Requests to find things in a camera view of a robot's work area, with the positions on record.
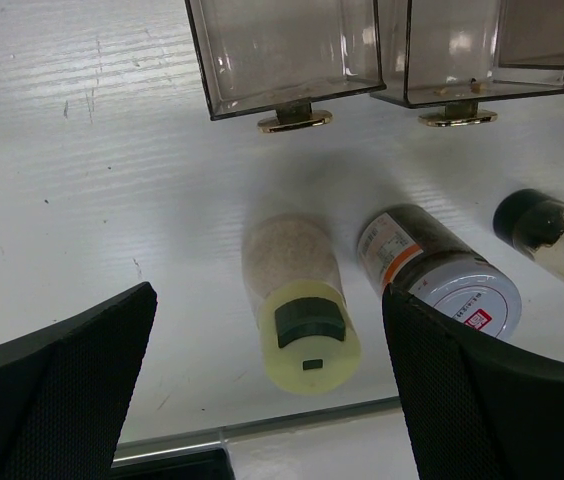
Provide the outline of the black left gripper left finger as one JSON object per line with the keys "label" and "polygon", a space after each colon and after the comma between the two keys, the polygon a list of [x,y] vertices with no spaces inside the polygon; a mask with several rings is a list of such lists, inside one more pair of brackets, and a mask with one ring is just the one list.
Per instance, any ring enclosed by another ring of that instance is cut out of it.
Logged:
{"label": "black left gripper left finger", "polygon": [[157,311],[140,283],[0,344],[0,479],[105,479]]}

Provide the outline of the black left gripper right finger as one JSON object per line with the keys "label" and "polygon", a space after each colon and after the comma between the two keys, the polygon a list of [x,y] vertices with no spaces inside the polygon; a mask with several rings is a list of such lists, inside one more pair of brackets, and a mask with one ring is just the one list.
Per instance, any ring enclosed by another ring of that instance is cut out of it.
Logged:
{"label": "black left gripper right finger", "polygon": [[564,479],[564,362],[389,285],[383,325],[422,479]]}

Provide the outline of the yellow-lid spice jar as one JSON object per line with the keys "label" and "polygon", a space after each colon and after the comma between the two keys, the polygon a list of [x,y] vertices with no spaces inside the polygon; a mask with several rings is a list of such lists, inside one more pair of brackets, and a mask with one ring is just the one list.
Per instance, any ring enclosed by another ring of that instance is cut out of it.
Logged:
{"label": "yellow-lid spice jar", "polygon": [[320,395],[355,373],[361,344],[331,239],[318,223],[285,214],[251,227],[242,276],[264,368],[278,388]]}

